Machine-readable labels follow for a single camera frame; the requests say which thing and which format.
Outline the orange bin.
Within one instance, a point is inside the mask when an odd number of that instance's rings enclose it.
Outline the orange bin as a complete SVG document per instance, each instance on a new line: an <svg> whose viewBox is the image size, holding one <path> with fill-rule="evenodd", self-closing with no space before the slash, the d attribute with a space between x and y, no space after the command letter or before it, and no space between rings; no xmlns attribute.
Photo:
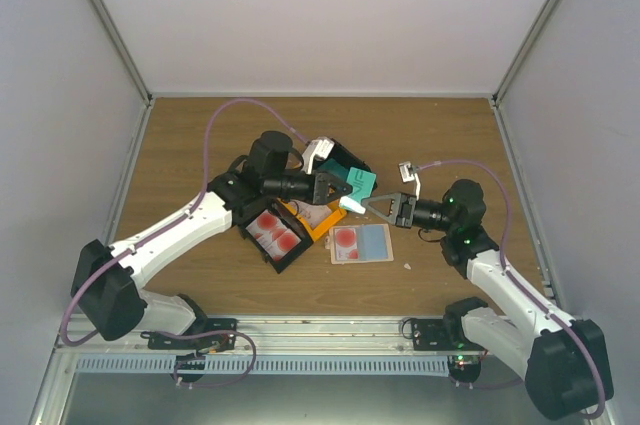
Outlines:
<svg viewBox="0 0 640 425"><path fill-rule="evenodd" d="M329 230L347 216L336 200L328 205L311 205L299 200L279 202L301 223L313 242L322 239Z"/></svg>

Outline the teal VIP card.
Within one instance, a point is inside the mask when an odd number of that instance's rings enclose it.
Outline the teal VIP card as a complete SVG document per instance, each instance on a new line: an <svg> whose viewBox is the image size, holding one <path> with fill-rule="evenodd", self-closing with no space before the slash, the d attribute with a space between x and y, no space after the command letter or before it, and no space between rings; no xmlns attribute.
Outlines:
<svg viewBox="0 0 640 425"><path fill-rule="evenodd" d="M366 213L362 201L369 198L376 182L376 174L364 169L351 167L347 175L347 183L352 187L350 194L339 200L339 206L349 212L364 215Z"/></svg>

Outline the white pink cards stack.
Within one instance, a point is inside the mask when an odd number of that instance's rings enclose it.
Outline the white pink cards stack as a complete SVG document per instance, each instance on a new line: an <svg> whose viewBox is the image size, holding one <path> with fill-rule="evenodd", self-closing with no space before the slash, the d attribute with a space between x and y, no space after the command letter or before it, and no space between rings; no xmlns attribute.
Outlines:
<svg viewBox="0 0 640 425"><path fill-rule="evenodd" d="M327 205L311 205L298 200L292 200L291 205L300 220L304 220L310 228L317 228L331 214L332 210Z"/></svg>

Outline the black bin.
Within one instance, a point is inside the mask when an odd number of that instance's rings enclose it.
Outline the black bin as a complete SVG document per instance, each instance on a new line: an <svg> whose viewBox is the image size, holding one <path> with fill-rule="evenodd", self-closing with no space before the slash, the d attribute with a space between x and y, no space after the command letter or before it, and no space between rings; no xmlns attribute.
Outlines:
<svg viewBox="0 0 640 425"><path fill-rule="evenodd" d="M268 201L265 208L238 228L241 237L254 245L277 274L283 273L313 245L302 222L278 200Z"/></svg>
<svg viewBox="0 0 640 425"><path fill-rule="evenodd" d="M326 160L335 159L341 165L344 165L345 167L349 168L349 172L351 171L352 168L364 170L366 172L372 172L371 167L367 165L362 159L360 159L358 156L356 156L354 153L348 150L343 144L341 144L337 140L335 140L334 142L335 142L334 148L332 149L330 155ZM316 166L316 169L324 161L320 161L319 164Z"/></svg>

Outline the red white circle card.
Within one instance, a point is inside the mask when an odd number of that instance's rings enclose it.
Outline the red white circle card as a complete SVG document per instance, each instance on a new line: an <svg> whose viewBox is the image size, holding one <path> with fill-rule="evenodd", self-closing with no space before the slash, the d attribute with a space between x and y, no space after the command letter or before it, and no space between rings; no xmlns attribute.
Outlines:
<svg viewBox="0 0 640 425"><path fill-rule="evenodd" d="M358 235L355 227L336 228L333 235L334 258L337 263L359 259Z"/></svg>

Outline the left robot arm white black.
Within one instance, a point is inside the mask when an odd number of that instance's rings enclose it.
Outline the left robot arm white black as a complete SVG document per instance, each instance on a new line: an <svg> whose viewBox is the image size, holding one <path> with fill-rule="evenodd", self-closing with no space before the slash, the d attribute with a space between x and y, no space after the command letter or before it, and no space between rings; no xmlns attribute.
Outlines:
<svg viewBox="0 0 640 425"><path fill-rule="evenodd" d="M205 178L199 194L160 222L127 239L86 244L71 287L95 334L114 341L132 331L166 332L185 349L203 343L206 315L184 294L165 296L146 290L165 266L201 242L233 227L245 227L277 200L328 205L352 188L341 178L314 168L335 147L332 139L311 141L304 151L289 136L266 131L246 155Z"/></svg>

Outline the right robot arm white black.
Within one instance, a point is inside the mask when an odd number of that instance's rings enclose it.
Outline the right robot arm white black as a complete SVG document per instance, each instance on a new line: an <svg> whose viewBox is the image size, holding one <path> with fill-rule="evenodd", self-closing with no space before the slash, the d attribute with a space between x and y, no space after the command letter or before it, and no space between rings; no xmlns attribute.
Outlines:
<svg viewBox="0 0 640 425"><path fill-rule="evenodd" d="M486 232L484 192L479 183L460 179L441 201L396 192L363 200L364 208L399 228L443 232L447 264L494 302L471 297L449 305L443 338L451 348L472 343L507 365L524 383L536 409L549 420L574 413L600 417L614 394L606 340L590 319L563 311L511 265L503 246Z"/></svg>

